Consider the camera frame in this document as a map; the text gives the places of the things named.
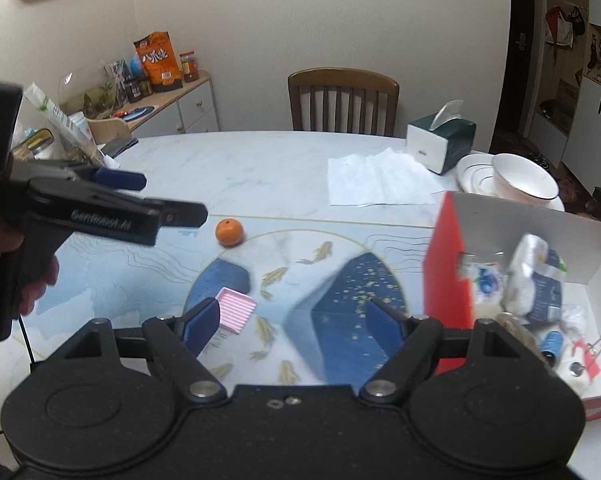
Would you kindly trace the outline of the person's left hand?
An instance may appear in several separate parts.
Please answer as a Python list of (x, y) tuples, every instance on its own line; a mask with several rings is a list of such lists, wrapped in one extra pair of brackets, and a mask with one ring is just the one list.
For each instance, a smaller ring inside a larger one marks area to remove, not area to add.
[[(21, 248), (25, 237), (22, 233), (9, 226), (0, 219), (0, 254), (15, 252)], [(26, 259), (25, 256), (18, 262), (18, 271), (14, 272), (20, 280), (18, 293), (18, 313), (23, 316), (30, 315), (35, 309), (36, 302), (46, 293), (49, 287), (58, 282), (60, 264), (58, 258), (51, 256), (46, 260), (43, 268), (41, 262)]]

